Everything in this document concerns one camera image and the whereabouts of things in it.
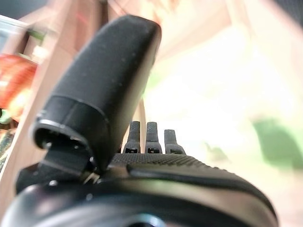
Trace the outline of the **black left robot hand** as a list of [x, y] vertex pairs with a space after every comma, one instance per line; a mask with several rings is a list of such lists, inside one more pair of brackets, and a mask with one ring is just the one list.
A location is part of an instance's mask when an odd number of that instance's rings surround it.
[[277, 227], [269, 199], [188, 156], [175, 132], [132, 121], [161, 41], [126, 15], [102, 27], [56, 84], [32, 125], [38, 163], [20, 170], [3, 227]]

